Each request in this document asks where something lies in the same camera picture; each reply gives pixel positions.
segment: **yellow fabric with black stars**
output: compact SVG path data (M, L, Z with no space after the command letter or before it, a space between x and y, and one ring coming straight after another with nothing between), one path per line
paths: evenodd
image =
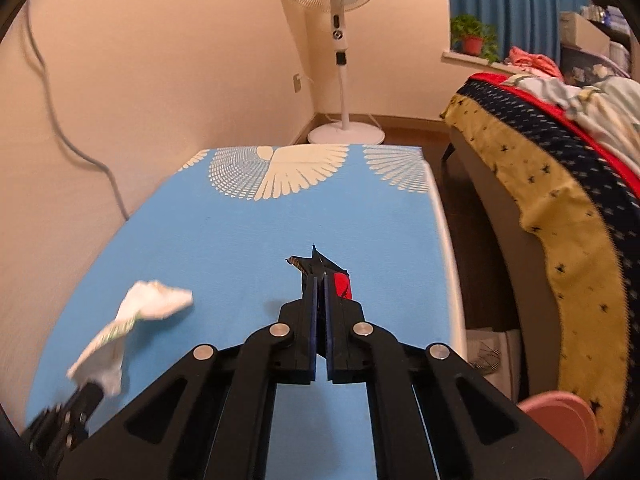
M542 243L561 320L558 388L590 404L609 450L622 417L629 338L606 222L561 164L473 99L456 94L442 118L494 171L520 209L520 226Z

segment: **window sill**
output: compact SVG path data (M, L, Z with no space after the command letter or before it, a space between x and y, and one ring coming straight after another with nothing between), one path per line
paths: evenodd
M503 72L507 74L526 74L524 70L520 70L514 66L504 65L502 63L489 63L486 59L476 56L468 56L467 54L460 54L459 52L452 52L450 50L445 50L442 53L442 60L445 62L463 62L467 64L484 66L491 70L495 70L498 72Z

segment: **white floral pattern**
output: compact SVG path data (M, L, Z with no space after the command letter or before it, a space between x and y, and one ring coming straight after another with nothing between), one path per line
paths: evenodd
M410 193L427 193L425 161L419 148L365 144L364 158L369 168L391 186Z
M209 153L210 151L211 150L200 150L198 153L193 155L189 160L187 160L187 162L185 162L178 171L186 170L187 168L190 168L194 164L197 164L203 158L205 158L207 156L207 153Z
M332 176L348 151L345 144L220 148L211 159L209 179L220 193L233 198L278 198Z

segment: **plant pot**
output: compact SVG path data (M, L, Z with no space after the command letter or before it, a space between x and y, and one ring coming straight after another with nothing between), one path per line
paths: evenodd
M477 36L469 36L462 40L462 53L469 56L480 56L484 40Z

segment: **triangular cutout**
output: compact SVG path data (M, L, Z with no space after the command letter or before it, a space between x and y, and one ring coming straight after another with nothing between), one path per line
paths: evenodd
M467 379L457 378L456 386L482 444L488 446L515 433L514 420L487 399Z
M127 431L151 444L160 444L186 386L187 379L176 379L127 421Z

